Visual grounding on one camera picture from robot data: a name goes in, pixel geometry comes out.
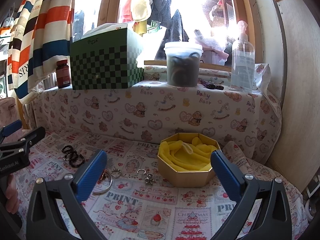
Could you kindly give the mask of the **person's left hand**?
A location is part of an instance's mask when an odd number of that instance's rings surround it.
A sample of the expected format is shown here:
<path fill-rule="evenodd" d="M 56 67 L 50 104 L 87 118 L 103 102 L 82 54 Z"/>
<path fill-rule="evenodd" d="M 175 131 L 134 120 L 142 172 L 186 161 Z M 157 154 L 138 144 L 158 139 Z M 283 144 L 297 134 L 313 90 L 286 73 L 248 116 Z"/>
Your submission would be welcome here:
<path fill-rule="evenodd" d="M 16 187 L 15 177 L 11 174 L 8 176 L 8 186 L 5 192 L 7 198 L 6 210 L 15 214 L 19 208 L 18 191 Z"/>

